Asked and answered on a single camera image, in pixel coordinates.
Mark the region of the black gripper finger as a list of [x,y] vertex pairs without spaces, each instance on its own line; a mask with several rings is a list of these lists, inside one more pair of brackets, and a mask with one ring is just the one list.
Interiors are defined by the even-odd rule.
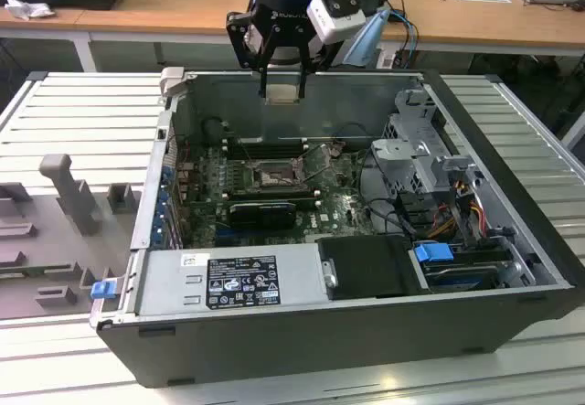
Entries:
[[[253,51],[246,41],[246,35],[252,28],[261,38],[258,51]],[[226,29],[240,66],[260,73],[259,95],[265,98],[268,65],[274,51],[280,45],[281,27],[271,18],[269,10],[251,10],[246,13],[229,12]]]
[[335,57],[337,56],[337,53],[342,46],[342,41],[330,45],[323,45],[314,59],[312,59],[310,56],[309,45],[307,43],[304,43],[299,47],[301,63],[301,72],[298,85],[299,99],[303,99],[305,96],[305,85],[308,76],[316,72],[327,71],[331,67]]

